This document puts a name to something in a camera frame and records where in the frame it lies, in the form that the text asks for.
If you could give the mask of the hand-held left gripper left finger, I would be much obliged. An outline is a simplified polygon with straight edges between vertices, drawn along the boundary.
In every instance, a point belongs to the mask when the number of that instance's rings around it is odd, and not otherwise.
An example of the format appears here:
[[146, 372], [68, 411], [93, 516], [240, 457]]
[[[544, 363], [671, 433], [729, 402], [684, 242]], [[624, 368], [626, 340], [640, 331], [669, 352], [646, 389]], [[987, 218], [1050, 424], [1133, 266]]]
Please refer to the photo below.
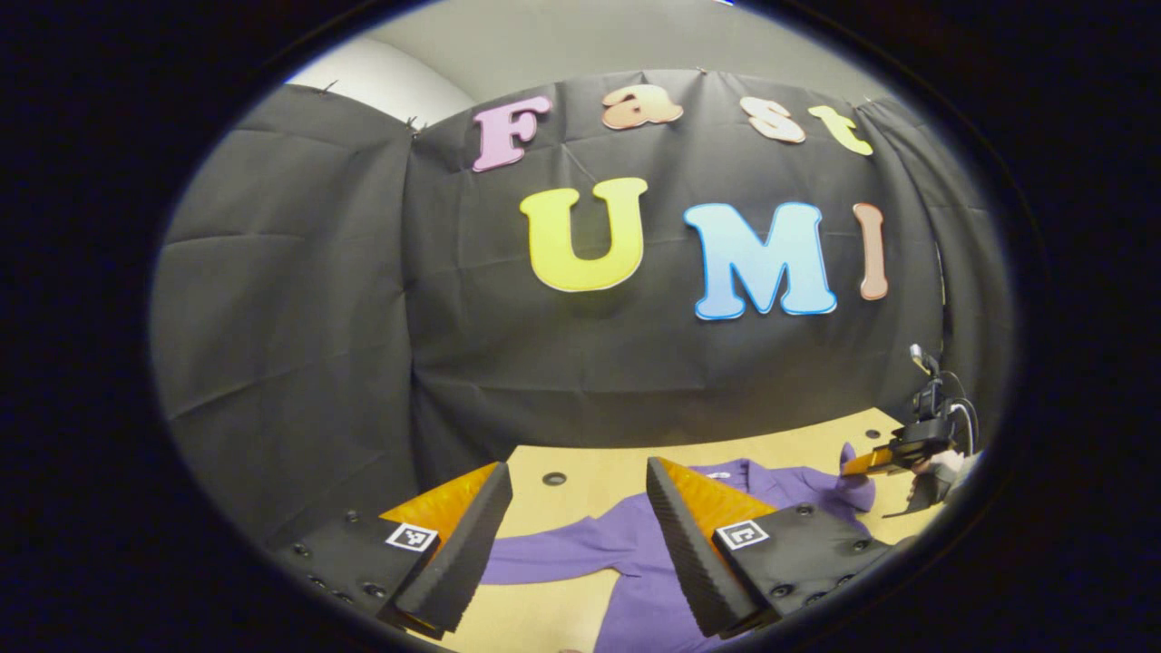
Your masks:
[[324, 521], [273, 553], [337, 602], [439, 640], [473, 603], [512, 496], [509, 464], [489, 462], [385, 512]]

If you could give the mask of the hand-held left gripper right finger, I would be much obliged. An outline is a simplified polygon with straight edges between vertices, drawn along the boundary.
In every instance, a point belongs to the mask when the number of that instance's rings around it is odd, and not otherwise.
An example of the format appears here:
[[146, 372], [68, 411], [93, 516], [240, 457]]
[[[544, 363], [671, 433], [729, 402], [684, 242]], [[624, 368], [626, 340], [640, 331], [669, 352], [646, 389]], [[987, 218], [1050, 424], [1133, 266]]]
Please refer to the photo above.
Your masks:
[[765, 629], [842, 590], [893, 548], [825, 509], [776, 509], [650, 455], [649, 503], [702, 636]]

